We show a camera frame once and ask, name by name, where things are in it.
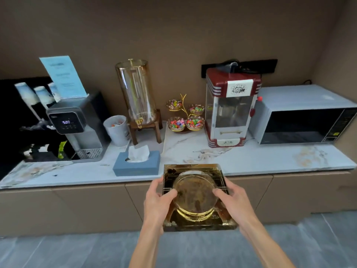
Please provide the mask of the square gold glass ashtray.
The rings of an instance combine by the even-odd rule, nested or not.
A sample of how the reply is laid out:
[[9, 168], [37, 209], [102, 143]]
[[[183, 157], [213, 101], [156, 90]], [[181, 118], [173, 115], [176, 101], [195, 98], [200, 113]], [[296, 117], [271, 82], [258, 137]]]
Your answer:
[[219, 188], [229, 194], [219, 164], [166, 164], [163, 173], [163, 195], [172, 189], [172, 200], [163, 223], [165, 232], [199, 230], [234, 230], [232, 219], [222, 201], [213, 194]]

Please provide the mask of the white tissue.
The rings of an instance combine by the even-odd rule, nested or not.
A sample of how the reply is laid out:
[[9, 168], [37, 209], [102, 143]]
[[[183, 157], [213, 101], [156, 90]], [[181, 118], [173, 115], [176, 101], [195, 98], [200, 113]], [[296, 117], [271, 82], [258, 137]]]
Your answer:
[[128, 148], [128, 157], [126, 162], [130, 163], [140, 163], [145, 162], [149, 159], [150, 150], [147, 145], [135, 148], [134, 146], [130, 146]]

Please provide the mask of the black wall socket strip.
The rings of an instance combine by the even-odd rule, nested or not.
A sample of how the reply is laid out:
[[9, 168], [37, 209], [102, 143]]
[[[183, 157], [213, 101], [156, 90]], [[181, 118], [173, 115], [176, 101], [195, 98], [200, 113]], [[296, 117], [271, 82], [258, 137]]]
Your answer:
[[[244, 61], [240, 62], [241, 65], [248, 67], [250, 70], [255, 71], [255, 74], [270, 74], [275, 72], [278, 59], [266, 59], [266, 60], [255, 60], [255, 61]], [[206, 78], [206, 71], [209, 68], [221, 69], [221, 63], [209, 63], [201, 65], [201, 78]]]

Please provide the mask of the brown wooden stand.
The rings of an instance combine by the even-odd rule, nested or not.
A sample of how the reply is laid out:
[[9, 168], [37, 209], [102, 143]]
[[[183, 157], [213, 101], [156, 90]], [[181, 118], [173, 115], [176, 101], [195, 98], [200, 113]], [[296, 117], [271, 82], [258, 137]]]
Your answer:
[[163, 128], [163, 124], [162, 124], [160, 109], [155, 109], [155, 119], [150, 124], [144, 124], [141, 127], [139, 127], [139, 125], [137, 125], [136, 122], [130, 121], [128, 123], [128, 127], [130, 131], [132, 143], [134, 146], [138, 144], [136, 132], [142, 130], [148, 130], [148, 129], [153, 129], [155, 132], [157, 143], [158, 144], [162, 143], [160, 130]]

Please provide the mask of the gold branch candy stand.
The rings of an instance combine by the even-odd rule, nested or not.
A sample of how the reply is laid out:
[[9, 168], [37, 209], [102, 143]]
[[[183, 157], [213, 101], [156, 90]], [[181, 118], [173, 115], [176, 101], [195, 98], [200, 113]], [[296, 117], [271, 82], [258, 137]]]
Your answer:
[[[188, 107], [188, 109], [185, 108], [185, 103], [184, 103], [184, 101], [185, 101], [185, 98], [186, 98], [186, 94], [185, 94], [185, 95], [180, 94], [180, 96], [181, 96], [181, 99], [177, 99], [177, 100], [182, 100], [182, 109], [179, 110], [179, 111], [171, 111], [171, 112], [180, 112], [180, 111], [184, 112], [186, 116], [185, 116], [185, 117], [182, 117], [182, 118], [184, 118], [184, 119], [186, 120], [189, 116], [192, 116], [192, 115], [190, 114], [190, 112], [189, 112], [190, 106]], [[185, 128], [183, 131], [175, 132], [175, 133], [183, 133], [183, 132], [189, 132], [189, 131], [191, 131], [191, 130]]]

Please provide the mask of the light blue paper sign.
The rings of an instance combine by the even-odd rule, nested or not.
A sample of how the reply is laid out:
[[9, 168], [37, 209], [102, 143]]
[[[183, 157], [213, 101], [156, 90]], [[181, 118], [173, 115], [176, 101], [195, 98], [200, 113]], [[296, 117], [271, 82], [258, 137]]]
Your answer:
[[61, 99], [87, 97], [87, 92], [69, 56], [39, 59], [55, 84]]

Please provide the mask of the white microwave oven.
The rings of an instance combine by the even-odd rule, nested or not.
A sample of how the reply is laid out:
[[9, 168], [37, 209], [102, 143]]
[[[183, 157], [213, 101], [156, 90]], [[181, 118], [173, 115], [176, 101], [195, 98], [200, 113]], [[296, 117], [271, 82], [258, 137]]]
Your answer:
[[335, 142], [357, 103], [319, 85], [264, 87], [248, 131], [261, 145]]

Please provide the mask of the red popcorn machine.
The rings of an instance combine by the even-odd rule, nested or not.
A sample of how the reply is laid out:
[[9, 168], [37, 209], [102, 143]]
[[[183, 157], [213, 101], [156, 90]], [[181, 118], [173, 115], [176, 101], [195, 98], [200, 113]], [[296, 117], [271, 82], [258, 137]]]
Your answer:
[[211, 148], [240, 147], [255, 114], [261, 75], [224, 67], [206, 70], [205, 132]]

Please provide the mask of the white plastic cup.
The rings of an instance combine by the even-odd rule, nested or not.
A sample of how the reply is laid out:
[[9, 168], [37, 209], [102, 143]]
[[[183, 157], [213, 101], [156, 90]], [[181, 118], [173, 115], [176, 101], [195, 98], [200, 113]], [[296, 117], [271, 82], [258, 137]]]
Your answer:
[[109, 117], [104, 121], [103, 125], [114, 145], [123, 147], [129, 143], [131, 137], [126, 116], [115, 115]]

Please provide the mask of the grey water dispenser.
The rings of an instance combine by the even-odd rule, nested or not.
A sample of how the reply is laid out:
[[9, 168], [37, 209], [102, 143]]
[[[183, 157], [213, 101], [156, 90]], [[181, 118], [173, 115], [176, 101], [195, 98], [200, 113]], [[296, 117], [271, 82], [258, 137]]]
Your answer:
[[65, 135], [72, 148], [73, 162], [98, 162], [111, 142], [104, 127], [110, 114], [101, 92], [86, 97], [65, 98], [46, 110], [56, 131]]

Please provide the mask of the beige counter cabinet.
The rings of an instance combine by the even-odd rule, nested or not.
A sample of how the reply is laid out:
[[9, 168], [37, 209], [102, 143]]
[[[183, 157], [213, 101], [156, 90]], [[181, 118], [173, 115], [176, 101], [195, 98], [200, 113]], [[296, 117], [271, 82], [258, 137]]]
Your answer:
[[[357, 210], [357, 170], [233, 176], [263, 223]], [[0, 190], [0, 236], [139, 230], [149, 182]]]

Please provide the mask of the person's left forearm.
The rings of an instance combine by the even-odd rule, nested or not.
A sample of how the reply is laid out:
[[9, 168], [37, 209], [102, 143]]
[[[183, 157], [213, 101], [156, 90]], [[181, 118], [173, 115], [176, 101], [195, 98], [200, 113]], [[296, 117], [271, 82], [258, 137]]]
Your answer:
[[128, 268], [155, 268], [163, 223], [145, 221]]

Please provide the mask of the blue tissue box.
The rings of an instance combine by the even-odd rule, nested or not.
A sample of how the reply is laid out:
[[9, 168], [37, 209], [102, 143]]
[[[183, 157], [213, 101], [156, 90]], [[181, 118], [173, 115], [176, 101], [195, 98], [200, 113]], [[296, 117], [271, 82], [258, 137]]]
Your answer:
[[113, 166], [116, 176], [155, 176], [159, 173], [160, 152], [150, 151], [145, 162], [129, 162], [128, 151], [119, 153]]

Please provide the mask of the person's right hand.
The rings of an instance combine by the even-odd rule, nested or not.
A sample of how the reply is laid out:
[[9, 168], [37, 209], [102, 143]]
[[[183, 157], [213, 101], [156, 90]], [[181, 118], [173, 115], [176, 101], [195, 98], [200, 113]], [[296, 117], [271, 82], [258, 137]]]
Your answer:
[[225, 204], [225, 207], [232, 219], [244, 229], [247, 224], [256, 219], [254, 209], [249, 201], [248, 195], [242, 187], [234, 184], [228, 178], [224, 177], [226, 186], [230, 189], [232, 204]]

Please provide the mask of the glass beverage dispenser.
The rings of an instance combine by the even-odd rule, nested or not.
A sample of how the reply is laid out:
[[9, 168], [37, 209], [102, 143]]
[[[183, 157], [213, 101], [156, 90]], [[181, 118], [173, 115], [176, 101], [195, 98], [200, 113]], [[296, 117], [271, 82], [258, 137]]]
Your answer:
[[138, 128], [153, 123], [156, 118], [156, 105], [152, 93], [148, 61], [128, 59], [117, 63], [115, 69], [130, 121], [134, 122]]

